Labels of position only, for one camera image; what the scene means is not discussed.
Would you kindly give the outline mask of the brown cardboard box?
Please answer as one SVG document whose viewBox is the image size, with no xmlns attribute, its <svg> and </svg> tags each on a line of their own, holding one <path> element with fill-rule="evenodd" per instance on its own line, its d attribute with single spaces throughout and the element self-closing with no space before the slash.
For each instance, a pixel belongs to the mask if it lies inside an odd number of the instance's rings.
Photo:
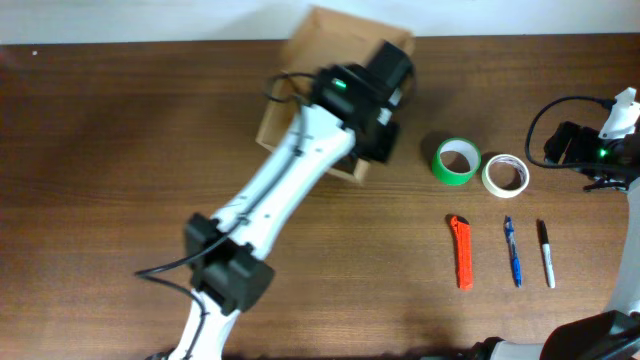
<svg viewBox="0 0 640 360">
<path fill-rule="evenodd" d="M 383 40 L 409 56 L 414 52 L 415 38 L 410 30 L 316 6 L 283 46 L 280 54 L 281 71 L 315 73 L 319 68 L 333 64 L 366 65 Z M 294 112 L 294 104 L 269 102 L 256 142 L 274 151 L 286 134 Z M 328 174 L 362 184 L 371 162 L 344 160 L 329 170 Z"/>
</svg>

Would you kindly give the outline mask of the black and white marker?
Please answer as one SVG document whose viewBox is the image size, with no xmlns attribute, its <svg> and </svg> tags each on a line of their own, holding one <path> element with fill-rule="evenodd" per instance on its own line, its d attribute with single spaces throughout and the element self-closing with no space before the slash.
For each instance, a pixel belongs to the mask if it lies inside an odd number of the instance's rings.
<svg viewBox="0 0 640 360">
<path fill-rule="evenodd" d="M 547 284 L 550 288 L 556 287 L 555 274 L 552 263 L 551 246 L 549 243 L 546 224 L 543 220 L 537 220 L 537 228 L 541 245 L 542 257 L 544 262 Z"/>
</svg>

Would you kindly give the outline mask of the green tape roll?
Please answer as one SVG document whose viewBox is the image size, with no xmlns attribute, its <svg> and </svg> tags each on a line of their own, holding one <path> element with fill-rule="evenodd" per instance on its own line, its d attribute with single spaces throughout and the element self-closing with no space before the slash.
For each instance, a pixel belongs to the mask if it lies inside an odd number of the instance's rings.
<svg viewBox="0 0 640 360">
<path fill-rule="evenodd" d="M 445 152 L 454 152 L 461 155 L 468 163 L 469 170 L 455 172 L 444 165 L 441 155 Z M 434 153 L 432 172 L 435 177 L 448 186 L 460 186 L 467 183 L 477 172 L 481 165 L 481 154 L 477 146 L 464 138 L 454 137 L 442 142 Z"/>
</svg>

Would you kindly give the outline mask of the blue pen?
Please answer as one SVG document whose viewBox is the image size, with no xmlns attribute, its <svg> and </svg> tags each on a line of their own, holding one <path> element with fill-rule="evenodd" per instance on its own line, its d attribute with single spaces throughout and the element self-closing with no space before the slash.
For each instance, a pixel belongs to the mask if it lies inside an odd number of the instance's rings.
<svg viewBox="0 0 640 360">
<path fill-rule="evenodd" d="M 505 217 L 504 232 L 505 232 L 506 242 L 509 247 L 509 256 L 510 256 L 510 263 L 512 268 L 514 284 L 518 288 L 521 288 L 522 287 L 521 265 L 520 265 L 519 255 L 517 252 L 515 229 L 513 226 L 512 218 L 510 216 Z"/>
</svg>

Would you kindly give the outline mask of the cream masking tape roll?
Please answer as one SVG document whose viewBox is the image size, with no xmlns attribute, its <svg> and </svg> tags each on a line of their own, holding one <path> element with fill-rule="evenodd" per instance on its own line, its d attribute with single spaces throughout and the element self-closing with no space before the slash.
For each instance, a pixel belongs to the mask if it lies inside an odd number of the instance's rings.
<svg viewBox="0 0 640 360">
<path fill-rule="evenodd" d="M 491 167 L 495 164 L 506 164 L 512 167 L 520 178 L 520 185 L 513 190 L 508 190 L 498 186 L 490 175 Z M 520 195 L 528 187 L 530 182 L 530 171 L 521 159 L 510 154 L 498 154 L 493 156 L 483 168 L 482 182 L 487 191 L 492 195 L 503 199 L 514 198 Z"/>
</svg>

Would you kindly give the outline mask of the orange utility knife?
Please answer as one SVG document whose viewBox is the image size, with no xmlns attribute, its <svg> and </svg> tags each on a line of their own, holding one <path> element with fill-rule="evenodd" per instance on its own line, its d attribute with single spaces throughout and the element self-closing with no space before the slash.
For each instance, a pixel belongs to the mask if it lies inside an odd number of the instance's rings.
<svg viewBox="0 0 640 360">
<path fill-rule="evenodd" d="M 455 242 L 456 278 L 458 288 L 469 291 L 473 288 L 472 236 L 470 223 L 461 216 L 452 215 L 449 219 Z"/>
</svg>

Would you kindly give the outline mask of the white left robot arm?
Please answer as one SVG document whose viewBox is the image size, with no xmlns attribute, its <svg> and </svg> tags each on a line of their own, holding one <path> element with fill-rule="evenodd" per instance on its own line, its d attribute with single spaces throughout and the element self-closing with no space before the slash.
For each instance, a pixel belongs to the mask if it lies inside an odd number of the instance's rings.
<svg viewBox="0 0 640 360">
<path fill-rule="evenodd" d="M 191 310 L 173 359 L 218 359 L 238 316 L 272 282 L 266 264 L 288 218 L 336 163 L 384 163 L 395 144 L 391 119 L 414 74 L 410 57 L 385 42 L 365 65 L 336 64 L 313 74 L 307 102 L 263 166 L 227 205 L 194 214 L 184 228 Z"/>
</svg>

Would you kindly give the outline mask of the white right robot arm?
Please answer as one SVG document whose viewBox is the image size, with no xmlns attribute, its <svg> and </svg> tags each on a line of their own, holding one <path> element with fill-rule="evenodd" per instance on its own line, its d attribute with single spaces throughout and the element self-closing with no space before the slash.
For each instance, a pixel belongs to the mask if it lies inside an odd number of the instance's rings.
<svg viewBox="0 0 640 360">
<path fill-rule="evenodd" d="M 545 144 L 543 168 L 569 168 L 593 177 L 586 191 L 613 188 L 627 194 L 629 226 L 615 289 L 603 313 L 555 329 L 543 344 L 499 337 L 474 345 L 469 359 L 631 359 L 639 352 L 639 133 L 565 122 Z"/>
</svg>

